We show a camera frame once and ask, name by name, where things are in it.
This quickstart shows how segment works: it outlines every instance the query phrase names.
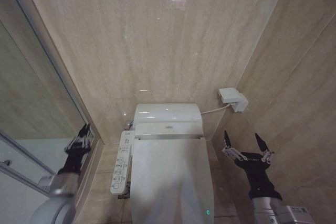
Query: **marble wall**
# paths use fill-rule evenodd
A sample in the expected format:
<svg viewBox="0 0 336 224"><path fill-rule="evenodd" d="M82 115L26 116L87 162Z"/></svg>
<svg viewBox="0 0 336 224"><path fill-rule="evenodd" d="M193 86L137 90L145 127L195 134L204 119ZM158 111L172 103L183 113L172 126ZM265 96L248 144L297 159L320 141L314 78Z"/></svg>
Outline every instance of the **marble wall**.
<svg viewBox="0 0 336 224"><path fill-rule="evenodd" d="M219 108L277 0L33 0L105 143L138 103ZM203 117L211 139L223 111Z"/></svg>
<svg viewBox="0 0 336 224"><path fill-rule="evenodd" d="M336 0L279 0L238 84L243 113L225 112L213 143L243 224L253 223L246 175L221 152L256 152L257 132L276 152L268 171L289 205L316 223L336 212Z"/></svg>

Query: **bidet control panel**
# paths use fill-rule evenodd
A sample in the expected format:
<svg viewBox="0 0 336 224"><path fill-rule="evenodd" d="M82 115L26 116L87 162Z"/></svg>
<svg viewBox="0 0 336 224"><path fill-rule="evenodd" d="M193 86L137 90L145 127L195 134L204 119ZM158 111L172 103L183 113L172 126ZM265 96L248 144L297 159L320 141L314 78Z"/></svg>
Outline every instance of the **bidet control panel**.
<svg viewBox="0 0 336 224"><path fill-rule="evenodd" d="M121 133L110 189L112 194L123 194L126 189L133 140L134 131L123 131Z"/></svg>

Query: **robotic arm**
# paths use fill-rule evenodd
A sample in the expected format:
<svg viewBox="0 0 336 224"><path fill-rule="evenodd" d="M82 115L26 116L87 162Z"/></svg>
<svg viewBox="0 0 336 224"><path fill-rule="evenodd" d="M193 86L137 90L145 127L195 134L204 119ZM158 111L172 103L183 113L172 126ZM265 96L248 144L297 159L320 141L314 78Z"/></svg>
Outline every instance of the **robotic arm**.
<svg viewBox="0 0 336 224"><path fill-rule="evenodd" d="M50 199L36 209L30 224L71 224L76 209L74 196L78 188L78 178L82 159L91 150L88 139L90 124L85 124L65 148L68 158L50 185Z"/></svg>
<svg viewBox="0 0 336 224"><path fill-rule="evenodd" d="M250 184L248 195L254 207L255 224L315 224L306 208L282 205L282 196L275 191L266 174L274 152L268 149L257 133L255 137L262 154L239 152L232 148L226 131L222 150L247 175Z"/></svg>

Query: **toilet seat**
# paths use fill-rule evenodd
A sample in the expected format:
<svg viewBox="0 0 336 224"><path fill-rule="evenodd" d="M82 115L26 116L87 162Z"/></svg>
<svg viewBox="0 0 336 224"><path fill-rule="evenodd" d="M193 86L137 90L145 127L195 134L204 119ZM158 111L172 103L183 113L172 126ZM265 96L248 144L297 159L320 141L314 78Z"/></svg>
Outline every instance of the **toilet seat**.
<svg viewBox="0 0 336 224"><path fill-rule="evenodd" d="M214 196L204 138L133 143L134 224L213 223Z"/></svg>

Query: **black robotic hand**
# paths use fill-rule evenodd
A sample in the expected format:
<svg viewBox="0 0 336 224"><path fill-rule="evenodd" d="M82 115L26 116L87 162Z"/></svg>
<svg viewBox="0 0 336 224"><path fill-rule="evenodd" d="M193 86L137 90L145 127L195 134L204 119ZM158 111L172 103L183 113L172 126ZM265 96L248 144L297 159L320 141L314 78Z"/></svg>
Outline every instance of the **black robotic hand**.
<svg viewBox="0 0 336 224"><path fill-rule="evenodd" d="M78 136L75 137L64 151L68 154L68 158L64 164L64 167L58 171L61 173L76 173L80 174L82 159L84 155L91 150L91 143L88 138L90 131L90 124L85 124L79 131Z"/></svg>
<svg viewBox="0 0 336 224"><path fill-rule="evenodd" d="M255 137L263 155L259 153L239 152L232 148L226 131L224 132L225 147L223 152L234 160L238 167L244 169L250 184L250 192L248 193L250 199L271 197L282 200L280 193L274 190L274 185L266 174L266 169L270 166L270 160L274 152L268 149L265 141L257 133L255 133Z"/></svg>

